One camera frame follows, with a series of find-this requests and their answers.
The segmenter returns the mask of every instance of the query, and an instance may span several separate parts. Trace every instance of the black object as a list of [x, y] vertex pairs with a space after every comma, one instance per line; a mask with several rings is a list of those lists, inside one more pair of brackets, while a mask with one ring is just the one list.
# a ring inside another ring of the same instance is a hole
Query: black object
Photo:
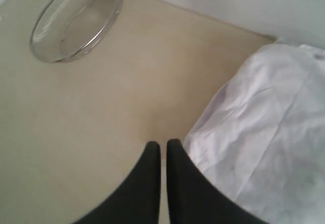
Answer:
[[177, 139], [167, 144], [167, 191], [171, 224], [266, 224], [220, 193]]
[[160, 170], [160, 146], [149, 142], [121, 186], [75, 224], [157, 224]]

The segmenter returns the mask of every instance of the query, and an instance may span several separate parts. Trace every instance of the crumpled white sheet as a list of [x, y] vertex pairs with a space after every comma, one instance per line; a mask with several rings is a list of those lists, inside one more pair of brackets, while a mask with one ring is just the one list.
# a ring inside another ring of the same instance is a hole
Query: crumpled white sheet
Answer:
[[325, 223], [325, 51], [261, 48], [212, 99], [184, 148], [262, 220]]

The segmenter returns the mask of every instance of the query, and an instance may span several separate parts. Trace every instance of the wooden surface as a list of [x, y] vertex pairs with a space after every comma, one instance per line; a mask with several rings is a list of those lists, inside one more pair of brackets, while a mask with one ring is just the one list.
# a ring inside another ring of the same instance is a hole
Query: wooden surface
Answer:
[[[0, 8], [0, 223], [71, 223], [126, 177], [145, 143], [165, 154], [213, 95], [270, 40], [157, 0], [125, 0], [81, 60], [28, 46], [48, 0]], [[168, 223], [166, 187], [160, 223]]]

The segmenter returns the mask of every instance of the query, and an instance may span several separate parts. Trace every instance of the glass bowl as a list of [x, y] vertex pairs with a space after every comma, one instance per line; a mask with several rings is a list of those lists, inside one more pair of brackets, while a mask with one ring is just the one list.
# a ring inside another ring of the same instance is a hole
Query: glass bowl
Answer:
[[71, 61], [89, 51], [114, 23], [123, 0], [51, 0], [32, 30], [30, 47], [44, 62]]

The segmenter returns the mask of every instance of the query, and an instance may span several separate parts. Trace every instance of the white cloth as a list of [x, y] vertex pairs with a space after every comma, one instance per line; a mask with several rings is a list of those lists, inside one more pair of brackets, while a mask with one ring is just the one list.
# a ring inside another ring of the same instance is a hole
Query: white cloth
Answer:
[[184, 141], [227, 197], [270, 224], [325, 223], [325, 52], [268, 45]]

